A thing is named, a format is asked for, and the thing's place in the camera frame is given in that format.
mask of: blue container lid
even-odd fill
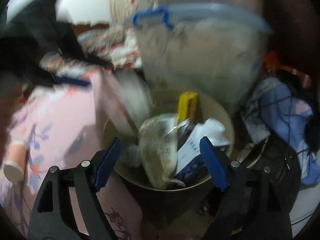
[[[207,18],[220,18],[249,26],[257,32],[272,33],[268,23],[259,15],[250,11],[219,3],[184,3],[138,11],[124,20],[125,25],[141,28],[142,23],[148,27],[163,23],[168,29],[182,21],[197,22]]]

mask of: pink blanket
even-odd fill
[[[109,118],[118,129],[128,129],[114,91],[119,85],[110,72],[92,69],[92,88],[56,87],[31,100],[14,115],[11,140],[24,140],[29,148],[25,181],[12,184],[1,171],[0,204],[23,235],[39,187],[48,171],[76,167],[102,149],[102,132]],[[78,228],[87,233],[76,200],[70,190]],[[119,239],[140,239],[141,209],[117,174],[97,194],[103,211]]]

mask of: crumpled plastic bag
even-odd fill
[[[120,160],[128,167],[138,168],[141,166],[140,150],[138,145],[130,144],[125,147],[120,155]]]
[[[157,189],[165,189],[169,183],[183,183],[171,179],[177,165],[176,114],[161,114],[144,121],[139,129],[141,164]]]
[[[143,121],[150,117],[153,110],[150,91],[131,69],[117,71],[115,76],[121,84],[117,95],[138,132]]]

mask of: blue cloth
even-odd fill
[[[297,114],[298,99],[292,97],[291,91],[281,84],[260,97],[261,118],[282,140],[297,151],[304,137],[304,129],[312,110]]]
[[[301,103],[307,106],[303,112],[297,107]],[[266,126],[297,152],[302,171],[301,182],[308,186],[318,184],[320,166],[316,163],[314,153],[308,155],[308,145],[304,141],[307,120],[313,115],[310,106],[292,97],[289,88],[281,83],[260,96],[260,111]]]
[[[301,182],[308,186],[319,184],[320,182],[320,166],[317,164],[316,158],[313,154],[309,156],[307,175],[301,179]]]

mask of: metal screw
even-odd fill
[[[271,168],[268,167],[268,166],[265,166],[265,167],[263,168],[263,170],[264,170],[264,172],[266,172],[266,173],[270,173],[270,172],[271,172]]]
[[[90,162],[89,161],[83,161],[83,162],[81,162],[81,166],[82,167],[88,167],[90,165]]]
[[[52,167],[49,169],[49,171],[50,171],[51,173],[55,173],[55,172],[57,171],[57,169],[58,169],[57,166],[52,166]]]
[[[240,166],[240,163],[238,161],[232,161],[231,162],[231,166],[234,167],[234,168],[237,168]]]

